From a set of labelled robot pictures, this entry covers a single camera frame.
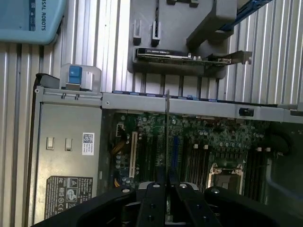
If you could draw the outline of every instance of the green circuit board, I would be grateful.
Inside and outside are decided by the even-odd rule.
[[[113,171],[119,184],[136,187],[143,181],[155,180],[155,167],[166,163],[165,115],[115,113],[114,143],[120,141],[117,126],[123,127],[127,142],[113,157]],[[181,181],[192,182],[203,190],[208,186],[213,163],[225,168],[241,164],[245,171],[247,154],[264,139],[268,122],[196,118],[180,115],[169,117],[169,166],[177,168]],[[133,136],[136,134],[135,172],[130,177]]]

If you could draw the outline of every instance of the blue latch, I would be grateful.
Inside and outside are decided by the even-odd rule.
[[[234,22],[224,25],[220,28],[221,31],[231,31],[242,20],[256,12],[261,7],[265,6],[272,0],[250,0],[237,11],[237,18]]]
[[[82,80],[82,67],[71,65],[68,75],[68,82],[70,84],[81,85],[81,80]]]

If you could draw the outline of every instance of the motherboard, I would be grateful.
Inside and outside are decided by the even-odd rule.
[[[166,154],[165,125],[164,114],[115,113],[114,187],[154,181],[156,166],[168,165],[177,169],[180,181],[194,183],[202,192],[216,185],[243,194],[247,166],[264,161],[263,156],[258,163],[249,158],[270,151],[262,147],[268,122],[171,115]]]

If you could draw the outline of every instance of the blue slot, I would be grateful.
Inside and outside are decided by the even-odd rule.
[[[236,20],[232,23],[224,25],[222,28],[220,28],[220,30],[231,31],[238,23],[271,1],[272,0],[251,0],[247,2],[244,6],[238,9]]]
[[[68,82],[70,84],[80,84],[82,81],[82,67],[71,65],[69,70]]]
[[[171,166],[177,168],[178,166],[178,144],[179,138],[178,136],[174,136],[174,144],[172,150],[172,157],[171,157]]]

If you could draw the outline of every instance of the blue tab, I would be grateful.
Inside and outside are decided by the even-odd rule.
[[[82,81],[82,67],[71,65],[69,70],[68,82],[70,84],[80,84]]]

